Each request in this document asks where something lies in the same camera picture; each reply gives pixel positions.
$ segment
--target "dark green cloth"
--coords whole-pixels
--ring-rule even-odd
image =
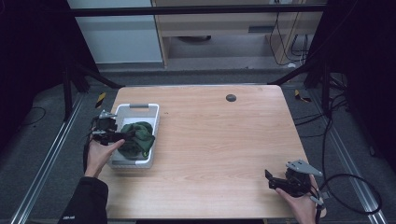
[[[127,140],[119,148],[119,153],[124,157],[132,158],[137,157],[141,152],[144,158],[149,156],[149,150],[154,144],[155,137],[152,135],[152,127],[145,121],[140,121],[131,124],[125,124],[121,132],[133,132],[135,131],[132,140]]]

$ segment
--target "black jacket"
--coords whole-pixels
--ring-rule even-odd
[[[94,177],[82,177],[58,223],[107,223],[107,196],[108,187],[105,182]]]

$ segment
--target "black pole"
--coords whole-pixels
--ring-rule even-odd
[[[114,7],[77,8],[70,10],[43,9],[54,15],[73,17],[143,16],[176,14],[265,13],[265,12],[314,12],[325,11],[326,4],[298,5],[239,5],[239,6],[188,6],[188,7]]]

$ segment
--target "wooden table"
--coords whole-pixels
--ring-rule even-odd
[[[128,103],[160,105],[154,163],[105,166],[109,218],[292,217],[264,177],[268,169],[284,178],[287,161],[306,161],[278,86],[123,88],[113,112]]]

